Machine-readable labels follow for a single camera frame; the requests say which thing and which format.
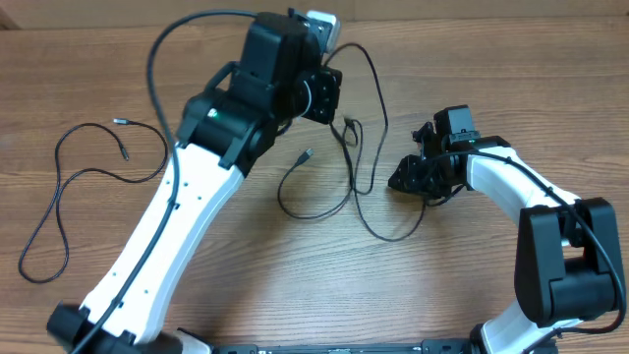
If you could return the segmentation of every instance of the wood grain surface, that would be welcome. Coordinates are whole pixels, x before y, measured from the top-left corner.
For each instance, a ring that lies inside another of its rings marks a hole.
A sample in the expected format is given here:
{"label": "wood grain surface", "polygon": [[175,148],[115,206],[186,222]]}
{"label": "wood grain surface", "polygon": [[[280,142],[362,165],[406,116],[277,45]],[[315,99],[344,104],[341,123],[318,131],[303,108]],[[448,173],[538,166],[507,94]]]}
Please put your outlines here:
{"label": "wood grain surface", "polygon": [[[165,26],[191,12],[320,10],[344,21],[624,16],[629,0],[0,0],[10,28],[92,29]],[[211,19],[210,22],[239,19]]]}
{"label": "wood grain surface", "polygon": [[[187,98],[239,57],[246,27],[187,27],[159,53],[156,81],[173,127]],[[123,117],[156,124],[144,83],[146,53],[160,29],[0,32],[0,352],[58,353],[45,324],[55,305],[80,303],[123,249],[158,181],[127,185],[83,176],[64,196],[70,264],[56,281],[29,284],[17,261],[54,191],[53,150],[72,126],[113,126]],[[399,160],[416,152],[410,132],[443,107],[469,104],[478,129],[500,135],[558,186],[616,209],[629,260],[629,18],[506,19],[355,23],[340,42],[372,54],[391,117],[376,185],[362,206],[383,235],[409,229],[418,198],[386,188]],[[365,164],[382,131],[372,75],[359,52],[332,66],[344,73],[338,115],[366,127]],[[161,158],[153,133],[112,127],[127,145],[94,129],[61,149],[64,178],[88,166],[148,174]],[[486,197],[462,193],[429,209],[410,239],[375,240],[353,202],[323,221],[284,215],[277,183],[306,148],[313,158],[287,181],[299,212],[337,203],[342,154],[329,130],[294,125],[263,156],[208,230],[168,313],[214,343],[264,345],[416,342],[466,336],[514,298],[516,227]],[[368,168],[360,184],[368,183]],[[63,248],[49,220],[26,269],[51,274]],[[604,325],[610,316],[589,325]],[[566,335],[562,353],[621,353],[629,325],[600,336]]]}

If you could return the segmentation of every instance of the black bracket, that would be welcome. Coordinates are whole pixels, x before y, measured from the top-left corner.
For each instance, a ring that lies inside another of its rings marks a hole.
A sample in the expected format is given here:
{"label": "black bracket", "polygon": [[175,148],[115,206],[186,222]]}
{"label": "black bracket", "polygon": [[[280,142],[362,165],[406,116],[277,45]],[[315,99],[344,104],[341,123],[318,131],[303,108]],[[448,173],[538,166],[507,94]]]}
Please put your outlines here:
{"label": "black bracket", "polygon": [[[318,21],[295,12],[257,14],[240,62],[225,65],[187,102],[177,131],[181,147],[206,148],[221,157],[220,167],[236,165],[247,176],[274,145],[278,127],[298,116],[329,124],[342,75],[321,66],[331,28],[321,24],[319,32],[310,23]],[[229,88],[218,88],[229,75]]]}
{"label": "black bracket", "polygon": [[215,347],[212,354],[258,354],[257,346],[246,345],[223,345]]}
{"label": "black bracket", "polygon": [[469,339],[426,339],[421,354],[481,354]]}
{"label": "black bracket", "polygon": [[[453,187],[467,185],[467,157],[450,156],[434,161],[435,158],[453,151],[509,147],[501,137],[482,138],[467,105],[445,108],[433,118],[434,124],[426,122],[413,132],[413,141],[422,145],[422,155],[408,155],[400,161],[389,178],[390,188],[428,199],[447,197]],[[424,159],[432,159],[433,163],[424,163]]]}
{"label": "black bracket", "polygon": [[[594,231],[624,289],[613,207],[595,198],[578,201],[575,209]],[[582,257],[564,260],[562,235],[573,247],[583,247]],[[617,308],[609,267],[562,207],[534,206],[520,211],[515,293],[524,314],[540,327],[569,319],[590,321]]]}
{"label": "black bracket", "polygon": [[[89,310],[78,306],[57,305],[50,315],[46,329],[66,350],[71,351],[93,328],[87,320]],[[149,344],[134,345],[135,337],[123,332],[116,337],[100,329],[87,345],[84,353],[88,354],[181,354],[183,346],[174,337],[161,334]]]}

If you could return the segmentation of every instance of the loose black cable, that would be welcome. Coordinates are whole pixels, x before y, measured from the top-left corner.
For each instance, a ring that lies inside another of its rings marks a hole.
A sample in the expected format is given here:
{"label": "loose black cable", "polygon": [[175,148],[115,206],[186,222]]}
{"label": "loose black cable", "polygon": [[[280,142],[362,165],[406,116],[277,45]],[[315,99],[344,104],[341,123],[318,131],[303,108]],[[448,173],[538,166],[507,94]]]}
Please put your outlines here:
{"label": "loose black cable", "polygon": [[441,200],[439,200],[439,201],[437,201],[435,203],[426,202],[426,206],[427,207],[443,206],[444,204],[448,203],[448,201],[450,201],[452,199],[452,197],[456,196],[459,192],[461,192],[461,190],[463,188],[465,188],[465,185],[460,185],[459,187],[455,188],[454,191],[452,191],[452,193],[450,193],[446,197],[442,198]]}
{"label": "loose black cable", "polygon": [[[358,136],[356,135],[356,130],[345,126],[345,129],[343,130],[343,137],[345,137],[347,131],[351,131],[354,134],[354,138],[355,138],[355,142],[356,144],[359,143],[358,140]],[[360,141],[360,151],[363,150],[362,147],[363,141]],[[347,190],[347,193],[345,194],[345,197],[343,198],[343,200],[341,200],[341,202],[339,202],[339,204],[337,204],[336,206],[333,206],[332,208],[316,214],[316,215],[299,215],[297,213],[295,213],[294,211],[292,211],[291,209],[289,209],[286,205],[284,205],[284,202],[282,201],[282,188],[284,187],[284,182],[286,182],[286,179],[288,178],[288,176],[293,173],[293,171],[301,166],[302,164],[304,164],[306,161],[308,161],[309,158],[311,158],[311,156],[313,155],[313,150],[312,149],[308,149],[306,151],[304,151],[299,158],[297,159],[297,161],[295,162],[295,164],[288,169],[288,171],[286,171],[286,173],[284,174],[284,176],[282,177],[282,179],[279,182],[279,185],[277,186],[277,204],[279,205],[279,207],[282,209],[282,211],[284,211],[287,215],[299,219],[299,220],[317,220],[317,219],[321,219],[321,218],[325,218],[325,217],[329,217],[332,216],[334,214],[336,214],[337,212],[339,212],[346,204],[347,202],[349,202],[350,197],[352,196],[352,190],[351,188]],[[358,164],[361,161],[361,153],[359,152],[356,164],[357,164],[357,169],[358,169]]]}
{"label": "loose black cable", "polygon": [[[388,133],[388,127],[389,127],[389,119],[388,119],[388,114],[386,112],[386,105],[384,104],[384,98],[382,96],[382,90],[380,88],[380,81],[378,79],[377,76],[377,71],[375,70],[375,65],[373,64],[372,58],[370,57],[369,53],[367,52],[367,50],[358,43],[354,43],[354,42],[350,42],[350,43],[345,43],[341,46],[339,46],[336,50],[334,50],[328,57],[327,59],[323,62],[323,67],[326,67],[329,62],[342,50],[346,49],[346,48],[350,48],[350,47],[355,47],[357,49],[359,49],[361,52],[363,52],[363,54],[365,55],[365,58],[367,59],[368,64],[370,65],[370,68],[372,70],[372,75],[373,75],[373,81],[375,82],[375,88],[377,90],[377,95],[378,95],[378,99],[380,101],[380,106],[382,109],[382,116],[383,116],[383,120],[384,120],[384,130],[382,131],[382,136],[380,137],[380,142],[377,146],[377,150],[375,153],[375,158],[373,159],[373,166],[372,166],[372,176],[370,179],[370,184],[369,187],[365,190],[365,191],[361,191],[358,189],[357,186],[357,175],[358,175],[358,167],[359,167],[359,163],[360,163],[360,159],[361,156],[363,154],[363,145],[364,145],[364,129],[363,129],[363,124],[361,124],[361,122],[357,119],[349,119],[346,118],[345,119],[345,128],[343,130],[343,134],[340,134],[336,128],[332,125],[332,123],[330,123],[330,131],[332,132],[332,136],[334,136],[334,139],[336,139],[336,141],[339,143],[339,145],[341,146],[342,150],[343,150],[343,156],[345,158],[345,162],[347,165],[347,169],[348,169],[348,176],[349,176],[349,187],[348,187],[348,193],[345,196],[345,198],[343,199],[343,201],[341,201],[341,203],[335,207],[333,207],[332,209],[321,213],[319,215],[312,215],[312,216],[303,216],[303,215],[298,215],[295,212],[289,210],[282,202],[281,200],[281,188],[284,184],[284,181],[286,180],[286,178],[288,177],[288,175],[290,175],[297,167],[299,167],[299,165],[301,165],[301,163],[296,163],[295,165],[293,165],[293,167],[291,167],[286,174],[284,175],[284,177],[282,178],[282,180],[280,181],[280,184],[278,186],[277,189],[277,201],[278,204],[280,206],[280,208],[289,216],[297,218],[297,219],[308,219],[308,220],[312,220],[312,219],[318,219],[321,217],[328,217],[331,216],[333,214],[335,214],[336,212],[338,212],[338,210],[340,210],[340,208],[342,208],[350,199],[350,196],[352,193],[354,193],[354,198],[356,200],[356,207],[357,210],[359,212],[359,217],[361,219],[361,221],[363,222],[363,224],[365,225],[365,227],[367,228],[367,230],[370,232],[370,234],[382,241],[386,241],[386,242],[396,242],[396,241],[402,241],[406,238],[408,238],[409,236],[411,236],[416,230],[417,228],[420,226],[422,220],[424,219],[424,214],[426,212],[426,203],[422,203],[422,210],[420,211],[420,216],[416,222],[416,224],[413,226],[413,228],[411,228],[411,230],[409,232],[407,232],[406,234],[404,234],[401,237],[398,238],[386,238],[383,236],[378,235],[375,231],[373,231],[373,229],[370,228],[369,224],[367,223],[367,221],[365,220],[365,217],[363,216],[363,211],[361,210],[361,206],[360,206],[360,202],[359,202],[359,198],[358,195],[368,195],[372,192],[373,190],[373,184],[374,184],[374,180],[375,180],[375,171],[377,169],[377,163],[380,157],[380,153],[382,151],[382,146],[384,145],[384,141],[386,140],[386,135]],[[356,159],[356,166],[354,166],[354,163],[352,162],[352,158],[350,156],[350,153],[347,149],[347,140],[345,139],[345,133],[347,132],[348,128],[354,133],[354,135],[356,136],[356,130],[355,130],[355,126],[358,125],[359,129],[360,129],[360,138],[358,139],[358,146],[359,146],[359,152],[358,152],[358,156]]]}
{"label": "loose black cable", "polygon": [[[33,283],[33,284],[44,284],[47,282],[50,282],[56,278],[58,278],[66,269],[66,267],[68,266],[68,261],[70,260],[70,248],[68,246],[68,238],[66,236],[66,232],[63,229],[62,223],[61,223],[61,215],[59,213],[59,200],[61,199],[61,195],[63,194],[63,191],[65,190],[66,186],[68,186],[68,184],[74,180],[75,178],[79,177],[80,175],[86,173],[86,172],[99,172],[102,174],[106,174],[108,176],[114,177],[120,181],[126,182],[126,183],[142,183],[142,182],[146,182],[148,180],[150,180],[151,178],[155,177],[160,171],[161,169],[164,167],[164,164],[166,163],[166,158],[168,156],[168,147],[166,145],[166,141],[164,141],[164,137],[162,137],[161,133],[159,133],[159,131],[157,131],[155,128],[144,124],[144,123],[140,123],[140,122],[134,122],[134,121],[130,121],[130,120],[126,120],[126,119],[116,119],[114,120],[114,122],[116,122],[117,124],[122,124],[122,125],[137,125],[137,126],[141,126],[141,127],[145,127],[145,128],[149,128],[150,130],[152,130],[153,132],[155,132],[155,134],[157,134],[157,136],[159,137],[159,139],[161,139],[161,141],[164,144],[164,158],[161,161],[161,164],[159,165],[159,167],[157,167],[157,169],[155,169],[151,174],[149,174],[146,177],[143,177],[141,179],[128,179],[122,176],[119,176],[115,173],[109,172],[109,171],[105,171],[102,169],[98,169],[98,168],[87,168],[84,170],[81,170],[77,173],[75,173],[72,177],[70,177],[68,180],[66,180],[66,182],[63,184],[63,187],[61,187],[61,166],[60,166],[60,161],[59,161],[59,149],[61,147],[61,145],[63,144],[63,142],[66,140],[66,138],[68,138],[68,136],[70,136],[73,132],[79,130],[80,128],[83,127],[95,127],[95,128],[99,128],[104,130],[105,132],[107,132],[107,134],[109,134],[110,136],[112,136],[116,142],[118,143],[118,148],[120,149],[122,156],[125,158],[125,160],[129,160],[129,155],[127,154],[127,150],[125,149],[125,146],[122,144],[122,141],[120,141],[120,139],[118,138],[118,136],[112,132],[111,130],[109,130],[109,128],[104,127],[100,124],[96,124],[96,123],[83,123],[80,124],[78,126],[73,127],[72,129],[70,129],[69,131],[67,131],[66,133],[64,133],[64,135],[59,139],[59,141],[57,142],[57,146],[55,147],[55,167],[57,170],[57,185],[55,188],[55,192],[52,196],[52,199],[50,200],[50,204],[48,205],[48,208],[46,209],[46,212],[44,213],[43,217],[41,218],[41,220],[39,221],[39,223],[37,224],[37,226],[35,227],[34,231],[32,232],[32,234],[29,237],[29,240],[27,241],[24,249],[22,250],[22,253],[20,254],[20,258],[18,260],[18,272],[20,273],[20,275],[27,281]],[[52,207],[54,205],[57,205],[57,209],[56,209],[56,214],[57,214],[57,226],[59,227],[59,232],[61,234],[61,240],[63,241],[63,246],[64,246],[64,262],[61,265],[61,267],[59,268],[59,270],[57,270],[57,272],[55,272],[52,276],[47,277],[47,278],[43,278],[43,279],[35,279],[33,277],[31,277],[30,275],[28,275],[25,270],[24,270],[24,261],[25,258],[27,256],[27,253],[29,252],[30,249],[30,245],[32,244],[32,242],[35,240],[35,238],[37,237],[39,230],[41,229],[41,227],[43,226],[44,222],[46,221],[46,219],[48,218],[48,215],[50,215],[50,211],[52,210]]]}
{"label": "loose black cable", "polygon": [[111,300],[111,304],[109,305],[107,310],[105,310],[105,312],[100,317],[100,319],[96,322],[96,324],[94,324],[94,327],[77,344],[75,349],[72,351],[72,354],[81,353],[81,351],[86,347],[86,345],[91,341],[91,339],[103,327],[105,322],[107,322],[111,314],[113,314],[113,312],[116,310],[116,308],[118,307],[118,305],[124,298],[125,294],[131,287],[131,284],[134,282],[134,280],[140,273],[140,270],[146,263],[146,260],[150,256],[150,253],[155,248],[157,241],[159,241],[159,237],[164,231],[164,228],[166,227],[166,223],[168,222],[168,219],[170,218],[170,215],[173,209],[175,208],[175,204],[177,201],[177,193],[179,191],[179,175],[180,175],[179,158],[177,156],[177,150],[175,149],[175,139],[170,131],[170,128],[168,127],[166,116],[164,115],[161,102],[159,101],[159,97],[157,96],[157,91],[155,89],[155,82],[153,78],[153,65],[155,61],[155,55],[157,54],[157,50],[159,49],[159,46],[164,41],[166,36],[168,36],[168,34],[172,32],[173,30],[175,30],[176,28],[198,18],[210,17],[210,16],[225,16],[225,15],[242,16],[242,17],[250,17],[250,18],[255,18],[257,16],[256,13],[247,12],[247,11],[239,11],[239,10],[209,10],[209,11],[201,11],[194,14],[190,14],[186,17],[183,17],[177,20],[176,22],[169,25],[166,29],[164,29],[164,31],[159,35],[159,37],[155,40],[155,42],[150,48],[150,52],[148,53],[148,59],[146,62],[146,85],[148,88],[148,95],[150,96],[150,101],[153,105],[153,108],[155,109],[155,114],[157,115],[159,124],[161,125],[164,131],[166,142],[168,143],[168,146],[170,147],[170,150],[172,152],[173,174],[174,174],[173,190],[170,195],[170,198],[168,199],[166,211],[164,212],[164,215],[162,216],[162,219],[159,222],[159,225],[157,226],[155,233],[150,239],[150,242],[146,246],[146,249],[144,250],[142,256],[140,257],[140,259],[134,266],[133,270],[129,274],[129,277],[127,277],[127,280],[125,280],[125,283],[122,285],[122,287],[118,291],[118,294],[116,294],[116,296]]}

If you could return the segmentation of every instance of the cable connector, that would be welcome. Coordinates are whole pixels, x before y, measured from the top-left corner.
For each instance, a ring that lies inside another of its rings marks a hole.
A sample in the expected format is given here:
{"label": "cable connector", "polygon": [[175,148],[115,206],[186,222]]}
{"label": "cable connector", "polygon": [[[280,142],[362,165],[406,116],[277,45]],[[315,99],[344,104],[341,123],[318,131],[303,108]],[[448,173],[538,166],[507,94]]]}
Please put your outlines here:
{"label": "cable connector", "polygon": [[299,156],[299,158],[297,159],[297,162],[295,162],[295,166],[297,167],[299,165],[304,164],[304,162],[308,161],[308,159],[311,158],[313,153],[315,152],[311,148],[304,151],[304,153],[302,153],[302,155]]}
{"label": "cable connector", "polygon": [[345,122],[345,125],[348,126],[349,128],[352,128],[352,129],[356,128],[356,124],[354,123],[354,119],[352,119],[352,117],[344,116],[343,121]]}
{"label": "cable connector", "polygon": [[125,149],[125,147],[122,145],[120,145],[120,152],[122,153],[122,156],[125,158],[125,161],[129,161],[129,154],[127,153],[127,150]]}

